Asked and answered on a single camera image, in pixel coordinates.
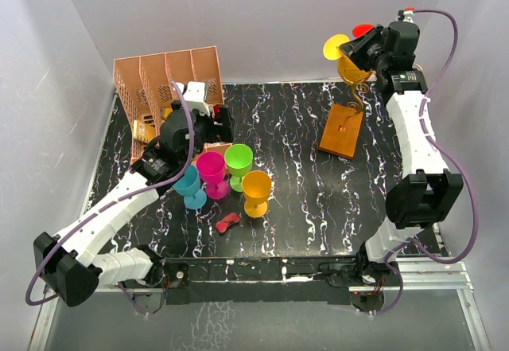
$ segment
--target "red object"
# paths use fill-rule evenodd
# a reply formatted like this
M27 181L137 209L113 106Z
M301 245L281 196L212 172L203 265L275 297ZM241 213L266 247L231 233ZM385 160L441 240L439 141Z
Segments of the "red object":
M239 222L240 217L235 213L230 213L216 224L216 229L220 234L224 234L231 226L238 224Z
M363 23L362 25L357 25L352 30L352 35L354 38L362 37L369 30L373 29L374 26L369 23Z

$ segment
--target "blue goblet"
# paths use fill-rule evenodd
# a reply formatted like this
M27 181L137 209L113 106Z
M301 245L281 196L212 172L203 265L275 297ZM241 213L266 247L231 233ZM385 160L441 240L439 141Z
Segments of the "blue goblet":
M173 188L175 192L184 196L184 205L187 209L200 209L207 202L207 194L200 189L200 175L193 164L184 172L184 176L173 184Z

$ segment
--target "cable connector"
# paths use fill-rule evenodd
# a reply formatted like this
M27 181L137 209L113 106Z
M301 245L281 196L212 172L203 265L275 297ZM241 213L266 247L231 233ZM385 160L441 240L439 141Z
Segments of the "cable connector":
M398 21L414 23L412 16L414 15L414 7L406 7L404 10L398 12Z

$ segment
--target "green goblet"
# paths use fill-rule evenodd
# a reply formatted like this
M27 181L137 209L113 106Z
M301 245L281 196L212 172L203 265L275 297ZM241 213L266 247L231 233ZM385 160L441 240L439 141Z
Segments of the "green goblet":
M245 144L234 144L224 153L226 167L231 173L230 186L237 192L242 192L242 180L253 166L253 151Z

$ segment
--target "pink goblet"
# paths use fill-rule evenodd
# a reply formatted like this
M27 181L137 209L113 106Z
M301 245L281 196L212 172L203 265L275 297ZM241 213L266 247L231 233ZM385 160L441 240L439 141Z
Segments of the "pink goblet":
M228 194L226 176L226 162L224 156L217 152L205 152L199 156L196 168L203 181L207 183L205 192L212 200L219 200Z

